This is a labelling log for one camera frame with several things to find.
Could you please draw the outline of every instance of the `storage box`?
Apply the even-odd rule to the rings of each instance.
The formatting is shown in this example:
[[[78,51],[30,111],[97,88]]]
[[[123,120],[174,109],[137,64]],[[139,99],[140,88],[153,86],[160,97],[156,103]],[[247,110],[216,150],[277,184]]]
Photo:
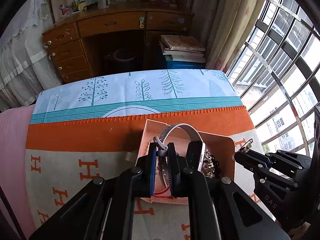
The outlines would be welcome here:
[[[149,143],[153,141],[154,136],[160,137],[161,132],[169,126],[163,122],[157,122],[153,120],[146,120],[144,126],[142,139],[140,143],[140,148],[138,152],[138,158],[148,154]],[[220,163],[221,176],[227,176],[234,180],[235,175],[235,161],[233,160],[233,155],[235,153],[235,143],[230,137],[200,132],[199,134],[202,140],[206,144],[206,148],[209,150],[212,155],[215,156],[215,159]],[[180,156],[185,157],[188,144],[190,142],[189,135],[182,128],[176,128],[173,130],[170,135],[167,137],[165,143],[173,142],[176,148],[176,151]],[[154,192],[159,192],[163,190],[163,185],[160,181],[159,176],[156,176],[155,179],[155,190]],[[158,197],[143,198],[147,202],[158,202],[158,203],[173,203],[173,204],[187,204],[187,198],[173,198],[170,196],[170,190],[166,191],[164,194],[159,195]]]

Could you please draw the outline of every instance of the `window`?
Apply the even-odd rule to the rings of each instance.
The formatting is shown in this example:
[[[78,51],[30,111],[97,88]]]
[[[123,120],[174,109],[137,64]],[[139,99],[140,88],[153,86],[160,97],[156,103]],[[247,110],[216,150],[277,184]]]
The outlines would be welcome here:
[[[278,127],[278,128],[280,128],[281,126],[283,126],[283,125],[284,125],[283,119],[280,118],[280,119],[276,122],[276,124],[277,124],[277,127]]]
[[[320,36],[295,0],[273,1],[292,13],[265,1],[246,40],[255,51],[242,46],[227,76],[248,109],[264,151],[312,156],[314,106],[320,105]]]

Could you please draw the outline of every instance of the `wooden desk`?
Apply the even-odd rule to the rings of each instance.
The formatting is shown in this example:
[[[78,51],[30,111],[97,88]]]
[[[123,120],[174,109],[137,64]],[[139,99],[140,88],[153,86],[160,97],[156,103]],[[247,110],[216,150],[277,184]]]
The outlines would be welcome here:
[[[188,33],[193,14],[144,2],[111,4],[57,22],[44,32],[51,59],[66,83],[106,74],[104,55],[131,48],[143,70],[154,68],[160,35]]]

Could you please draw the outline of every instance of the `pink bedsheet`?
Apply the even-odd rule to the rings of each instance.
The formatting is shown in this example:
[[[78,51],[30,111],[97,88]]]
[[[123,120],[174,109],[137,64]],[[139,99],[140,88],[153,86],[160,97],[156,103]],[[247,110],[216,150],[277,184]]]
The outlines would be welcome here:
[[[28,239],[36,230],[26,191],[25,151],[28,126],[34,105],[0,113],[0,185]]]

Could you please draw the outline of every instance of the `drawer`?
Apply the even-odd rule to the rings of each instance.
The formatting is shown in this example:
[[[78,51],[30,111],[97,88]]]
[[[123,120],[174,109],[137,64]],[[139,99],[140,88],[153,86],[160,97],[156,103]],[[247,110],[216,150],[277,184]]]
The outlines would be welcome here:
[[[49,49],[49,52],[54,63],[83,54],[80,40],[70,41]]]
[[[65,81],[65,83],[72,83],[72,82],[76,82],[79,80],[84,80],[84,79],[88,79],[88,78],[92,77],[90,74],[90,71],[88,69],[77,71],[77,72],[72,72],[69,74],[63,74],[61,76],[62,76],[63,80]]]
[[[85,70],[88,69],[87,60],[85,57],[78,56],[69,58],[67,60],[59,61],[55,63],[57,69],[59,70],[60,74],[66,74],[71,73],[79,70]]]
[[[190,29],[191,21],[191,15],[148,12],[147,30],[187,32]]]
[[[76,23],[64,25],[43,35],[43,41],[48,45],[48,49],[77,39],[79,39],[79,33]]]
[[[81,37],[100,33],[144,29],[139,18],[145,22],[145,12],[123,12],[91,17],[78,22]]]

